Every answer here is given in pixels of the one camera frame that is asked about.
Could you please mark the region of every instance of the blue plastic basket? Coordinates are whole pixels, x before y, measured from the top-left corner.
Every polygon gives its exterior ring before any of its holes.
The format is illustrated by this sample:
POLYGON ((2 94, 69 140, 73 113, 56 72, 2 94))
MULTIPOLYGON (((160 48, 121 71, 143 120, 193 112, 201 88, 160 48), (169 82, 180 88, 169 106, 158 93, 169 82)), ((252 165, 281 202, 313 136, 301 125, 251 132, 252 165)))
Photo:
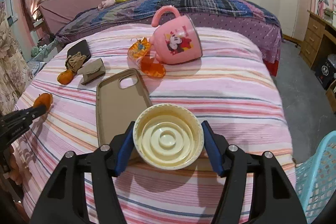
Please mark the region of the blue plastic basket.
POLYGON ((310 224, 336 189, 336 131, 320 142, 314 156, 296 168, 296 193, 310 224))

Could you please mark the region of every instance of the blue gripper pad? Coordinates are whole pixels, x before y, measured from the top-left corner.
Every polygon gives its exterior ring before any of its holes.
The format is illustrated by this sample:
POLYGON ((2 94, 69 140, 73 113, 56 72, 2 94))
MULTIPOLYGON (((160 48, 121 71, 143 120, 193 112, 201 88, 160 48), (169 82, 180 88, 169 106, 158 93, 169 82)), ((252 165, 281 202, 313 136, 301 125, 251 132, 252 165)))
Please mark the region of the blue gripper pad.
POLYGON ((126 138, 117 154, 117 163, 115 165, 115 174, 117 176, 119 176, 122 172, 125 171, 129 157, 131 156, 131 153, 134 148, 133 127, 134 124, 131 124, 128 127, 127 131, 124 133, 126 134, 126 138))
POLYGON ((222 176, 224 172, 224 168, 222 166, 222 155, 215 143, 214 138, 211 135, 211 128, 209 126, 209 123, 207 121, 202 122, 202 128, 204 132, 204 146, 209 156, 212 169, 219 176, 222 176))

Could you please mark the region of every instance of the cream plastic cup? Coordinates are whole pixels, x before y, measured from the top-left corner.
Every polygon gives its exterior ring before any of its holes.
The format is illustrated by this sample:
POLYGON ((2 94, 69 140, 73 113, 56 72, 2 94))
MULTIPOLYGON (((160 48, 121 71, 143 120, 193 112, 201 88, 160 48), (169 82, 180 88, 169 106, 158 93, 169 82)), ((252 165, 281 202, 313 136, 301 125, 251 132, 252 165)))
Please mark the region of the cream plastic cup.
POLYGON ((177 170, 199 157, 204 134, 201 123, 189 110, 174 104, 159 104, 149 107, 137 118, 133 141, 149 165, 177 170))

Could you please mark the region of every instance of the black box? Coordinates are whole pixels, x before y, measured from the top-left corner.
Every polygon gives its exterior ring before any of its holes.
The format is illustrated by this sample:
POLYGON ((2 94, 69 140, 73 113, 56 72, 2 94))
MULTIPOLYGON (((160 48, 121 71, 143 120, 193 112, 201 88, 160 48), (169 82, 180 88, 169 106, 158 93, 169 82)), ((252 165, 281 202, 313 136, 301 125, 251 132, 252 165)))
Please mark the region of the black box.
POLYGON ((333 65, 329 62, 328 59, 321 62, 315 68, 315 76, 320 81, 321 85, 323 86, 325 90, 327 90, 328 87, 333 82, 335 72, 336 72, 336 69, 333 67, 333 65))

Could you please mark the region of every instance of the concrete floor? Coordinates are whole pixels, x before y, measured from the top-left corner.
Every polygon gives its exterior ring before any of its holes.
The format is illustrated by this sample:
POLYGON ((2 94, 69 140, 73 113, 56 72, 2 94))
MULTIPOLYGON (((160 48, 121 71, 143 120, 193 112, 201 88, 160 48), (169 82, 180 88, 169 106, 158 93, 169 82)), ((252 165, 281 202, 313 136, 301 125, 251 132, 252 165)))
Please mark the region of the concrete floor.
POLYGON ((293 157, 302 163, 315 153, 325 135, 336 130, 336 115, 315 72, 299 52, 300 46, 296 48, 292 42, 281 44, 278 75, 273 80, 292 136, 293 157))

